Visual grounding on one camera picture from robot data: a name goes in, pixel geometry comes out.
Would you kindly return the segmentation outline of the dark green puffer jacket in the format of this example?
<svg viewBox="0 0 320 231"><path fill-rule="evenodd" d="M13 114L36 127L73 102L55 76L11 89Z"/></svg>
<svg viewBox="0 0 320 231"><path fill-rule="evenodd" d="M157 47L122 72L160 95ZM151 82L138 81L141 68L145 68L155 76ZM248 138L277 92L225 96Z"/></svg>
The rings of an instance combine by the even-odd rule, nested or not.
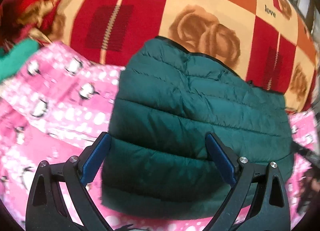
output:
<svg viewBox="0 0 320 231"><path fill-rule="evenodd" d="M154 219L213 216L229 192L210 162L215 133L238 156L293 170L282 94L242 80L217 59L163 37L147 41L121 72L101 174L101 199L112 210Z"/></svg>

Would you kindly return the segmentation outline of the red clothes pile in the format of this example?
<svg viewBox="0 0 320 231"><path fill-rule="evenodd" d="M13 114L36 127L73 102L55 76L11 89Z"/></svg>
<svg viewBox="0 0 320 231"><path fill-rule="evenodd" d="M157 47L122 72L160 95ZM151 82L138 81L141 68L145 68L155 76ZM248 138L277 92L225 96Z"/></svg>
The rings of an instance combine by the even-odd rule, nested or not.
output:
<svg viewBox="0 0 320 231"><path fill-rule="evenodd" d="M57 13L59 0L3 0L1 47L11 49L25 38L46 43L61 36L64 16Z"/></svg>

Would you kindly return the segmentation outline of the green garment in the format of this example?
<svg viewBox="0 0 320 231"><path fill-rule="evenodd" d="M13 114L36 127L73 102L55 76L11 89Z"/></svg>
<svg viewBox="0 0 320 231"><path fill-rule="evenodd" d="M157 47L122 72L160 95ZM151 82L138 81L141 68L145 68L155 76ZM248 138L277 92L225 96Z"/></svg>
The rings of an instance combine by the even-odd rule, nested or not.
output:
<svg viewBox="0 0 320 231"><path fill-rule="evenodd" d="M0 79L5 79L16 74L28 58L39 49L39 43L33 39L25 39L15 45L10 51L1 48Z"/></svg>

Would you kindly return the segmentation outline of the red orange rose blanket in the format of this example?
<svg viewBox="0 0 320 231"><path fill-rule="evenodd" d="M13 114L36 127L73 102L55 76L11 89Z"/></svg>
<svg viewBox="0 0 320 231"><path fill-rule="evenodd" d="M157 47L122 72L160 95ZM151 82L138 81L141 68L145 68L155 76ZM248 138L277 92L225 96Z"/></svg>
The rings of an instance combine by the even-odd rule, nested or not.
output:
<svg viewBox="0 0 320 231"><path fill-rule="evenodd" d="M291 0L52 1L52 36L93 62L126 65L162 36L282 93L289 111L311 106L318 52Z"/></svg>

